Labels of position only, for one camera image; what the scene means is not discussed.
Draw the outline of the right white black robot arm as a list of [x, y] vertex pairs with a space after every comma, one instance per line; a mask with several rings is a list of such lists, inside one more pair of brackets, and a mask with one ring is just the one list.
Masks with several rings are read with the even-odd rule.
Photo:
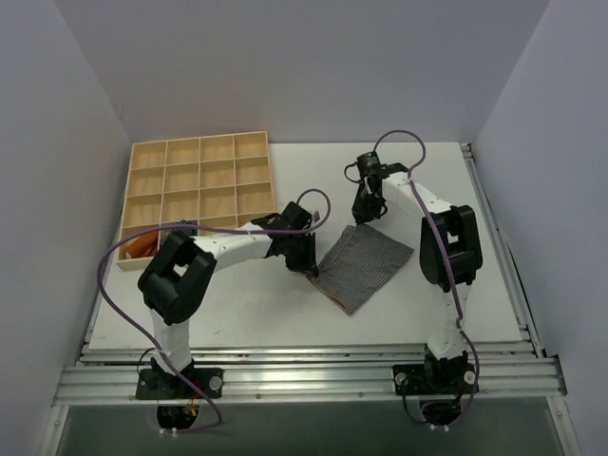
[[420, 218], [419, 265], [435, 287], [439, 307], [426, 343], [422, 380], [436, 392], [446, 390], [461, 374], [472, 382], [469, 339], [464, 329], [466, 299], [483, 266], [478, 224], [468, 205], [454, 205], [416, 182], [401, 163], [384, 164], [374, 151], [357, 157], [359, 179], [351, 213], [356, 223], [380, 219], [388, 203]]

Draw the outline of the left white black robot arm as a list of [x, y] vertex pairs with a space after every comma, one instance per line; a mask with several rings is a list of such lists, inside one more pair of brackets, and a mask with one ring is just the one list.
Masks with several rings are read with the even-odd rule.
[[157, 385], [170, 398], [191, 388], [193, 363], [189, 320], [198, 311], [213, 274], [239, 263], [283, 257], [291, 272], [318, 276], [315, 234], [302, 231], [314, 216], [294, 202], [279, 214], [256, 218], [241, 233], [189, 237], [169, 234], [139, 278], [138, 288], [153, 322], [160, 347], [153, 355]]

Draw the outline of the striped grey underwear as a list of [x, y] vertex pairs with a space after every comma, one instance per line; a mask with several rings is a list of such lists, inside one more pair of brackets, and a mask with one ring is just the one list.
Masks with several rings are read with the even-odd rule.
[[414, 249], [367, 224], [348, 225], [310, 282], [346, 315], [355, 314], [412, 258]]

